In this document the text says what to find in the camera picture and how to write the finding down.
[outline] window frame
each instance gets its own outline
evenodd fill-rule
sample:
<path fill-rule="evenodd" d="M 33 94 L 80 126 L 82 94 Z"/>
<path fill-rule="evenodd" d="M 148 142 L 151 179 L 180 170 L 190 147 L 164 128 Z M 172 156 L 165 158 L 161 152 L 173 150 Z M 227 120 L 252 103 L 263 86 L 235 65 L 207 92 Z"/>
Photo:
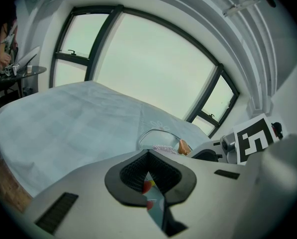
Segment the window frame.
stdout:
<path fill-rule="evenodd" d="M 60 52 L 63 40 L 65 38 L 66 32 L 73 20 L 73 18 L 77 15 L 84 15 L 84 14 L 96 14 L 96 13 L 105 13 L 108 14 L 107 19 L 103 23 L 101 29 L 99 30 L 99 33 L 97 37 L 94 40 L 93 46 L 91 48 L 90 54 L 88 58 L 80 57 L 77 55 L 71 55 L 71 54 L 64 54 Z M 197 49 L 199 49 L 214 65 L 215 70 L 212 74 L 212 76 L 209 78 L 204 91 L 201 95 L 201 98 L 193 108 L 193 110 L 190 112 L 189 116 L 187 117 L 186 121 L 192 123 L 194 119 L 199 116 L 206 120 L 207 122 L 211 123 L 215 126 L 213 131 L 208 136 L 209 138 L 212 138 L 213 135 L 218 131 L 220 126 L 223 124 L 223 122 L 228 117 L 229 113 L 231 112 L 233 106 L 235 105 L 240 93 L 238 92 L 236 86 L 232 82 L 231 78 L 227 74 L 227 72 L 224 70 L 223 64 L 219 63 L 219 61 L 194 37 L 192 37 L 187 32 L 183 31 L 178 26 L 168 22 L 165 19 L 162 19 L 158 16 L 152 15 L 147 12 L 143 12 L 137 9 L 132 8 L 126 8 L 123 5 L 119 4 L 117 6 L 111 6 L 111 5 L 94 5 L 94 6 L 85 6 L 85 7 L 74 7 L 70 14 L 68 15 L 64 25 L 62 26 L 61 32 L 59 34 L 59 37 L 57 39 L 55 49 L 52 56 L 52 62 L 51 62 L 51 68 L 50 68 L 50 80 L 49 80 L 49 87 L 54 87 L 54 80 L 55 80 L 55 62 L 57 59 L 70 61 L 73 63 L 81 64 L 87 66 L 85 79 L 84 81 L 91 81 L 93 80 L 96 66 L 99 61 L 100 53 L 103 49 L 103 46 L 105 44 L 105 41 L 113 28 L 114 24 L 116 23 L 117 19 L 122 13 L 131 14 L 134 16 L 139 16 L 145 19 L 148 19 L 150 21 L 153 21 L 157 24 L 160 24 L 169 30 L 175 32 L 176 34 L 183 37 L 185 40 L 190 42 L 192 45 L 194 45 Z M 230 100 L 229 108 L 225 111 L 220 121 L 214 120 L 211 115 L 206 114 L 202 111 L 202 108 L 204 107 L 205 103 L 207 102 L 208 98 L 210 97 L 210 94 L 212 93 L 214 87 L 216 86 L 220 76 L 224 78 L 228 86 L 233 92 L 233 97 Z"/>

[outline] light blue bedsheet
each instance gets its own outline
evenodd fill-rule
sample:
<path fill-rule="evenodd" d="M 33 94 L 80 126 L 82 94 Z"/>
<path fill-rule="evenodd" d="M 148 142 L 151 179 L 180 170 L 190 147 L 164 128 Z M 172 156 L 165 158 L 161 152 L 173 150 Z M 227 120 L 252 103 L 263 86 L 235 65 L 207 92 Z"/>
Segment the light blue bedsheet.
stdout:
<path fill-rule="evenodd" d="M 52 88 L 0 109 L 0 153 L 32 196 L 74 169 L 135 151 L 160 128 L 196 148 L 209 138 L 195 125 L 101 84 Z"/>

